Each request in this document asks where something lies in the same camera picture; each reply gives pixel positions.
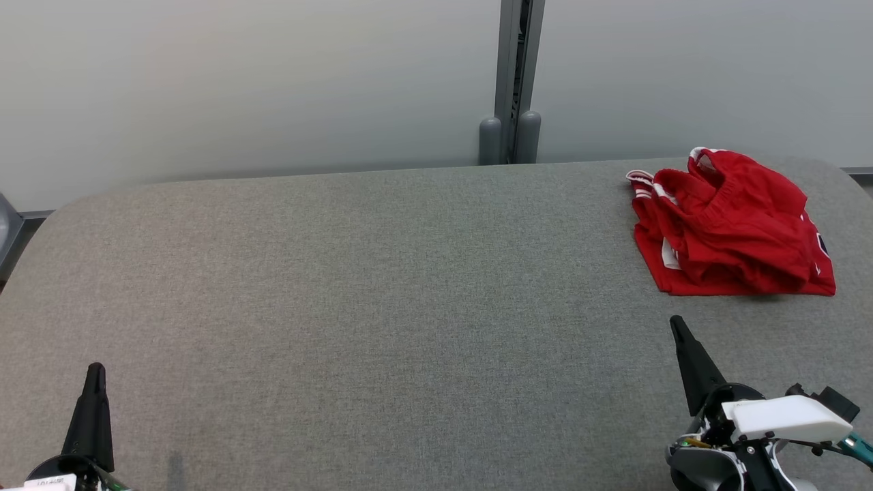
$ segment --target white wall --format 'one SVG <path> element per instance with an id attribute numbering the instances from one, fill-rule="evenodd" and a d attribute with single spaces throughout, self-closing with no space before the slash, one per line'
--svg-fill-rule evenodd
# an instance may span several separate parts
<path id="1" fill-rule="evenodd" d="M 696 146 L 870 166 L 870 0 L 547 0 L 540 162 Z"/>
<path id="2" fill-rule="evenodd" d="M 473 164 L 498 28 L 499 0 L 3 0 L 0 191 Z"/>

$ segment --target teal connector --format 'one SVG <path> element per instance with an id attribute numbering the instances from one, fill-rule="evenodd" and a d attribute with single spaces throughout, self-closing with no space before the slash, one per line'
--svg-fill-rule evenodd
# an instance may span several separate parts
<path id="1" fill-rule="evenodd" d="M 849 433 L 848 437 L 840 440 L 836 445 L 849 457 L 860 460 L 873 469 L 873 446 L 864 441 L 858 433 Z"/>

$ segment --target red shorts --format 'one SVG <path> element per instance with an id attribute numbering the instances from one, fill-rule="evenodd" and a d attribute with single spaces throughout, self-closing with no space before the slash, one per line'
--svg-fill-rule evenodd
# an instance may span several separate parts
<path id="1" fill-rule="evenodd" d="M 688 172 L 631 170 L 636 243 L 675 295 L 836 293 L 806 195 L 751 158 L 698 148 Z"/>

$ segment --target gray fabric surface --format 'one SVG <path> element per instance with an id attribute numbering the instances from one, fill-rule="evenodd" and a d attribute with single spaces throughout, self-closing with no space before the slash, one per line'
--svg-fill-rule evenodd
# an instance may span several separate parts
<path id="1" fill-rule="evenodd" d="M 0 482 L 63 441 L 107 367 L 142 489 L 671 489 L 688 423 L 668 326 L 779 396 L 831 384 L 873 437 L 873 201 L 809 194 L 835 298 L 673 298 L 632 239 L 629 169 L 684 159 L 171 183 L 54 213 L 0 294 Z M 788 452 L 820 489 L 862 465 Z"/>

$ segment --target red clothing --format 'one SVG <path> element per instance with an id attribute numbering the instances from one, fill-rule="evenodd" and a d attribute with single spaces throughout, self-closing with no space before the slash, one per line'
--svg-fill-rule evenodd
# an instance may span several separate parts
<path id="1" fill-rule="evenodd" d="M 692 150 L 688 170 L 628 173 L 636 243 L 662 291 L 836 293 L 807 197 L 791 181 L 727 150 Z"/>

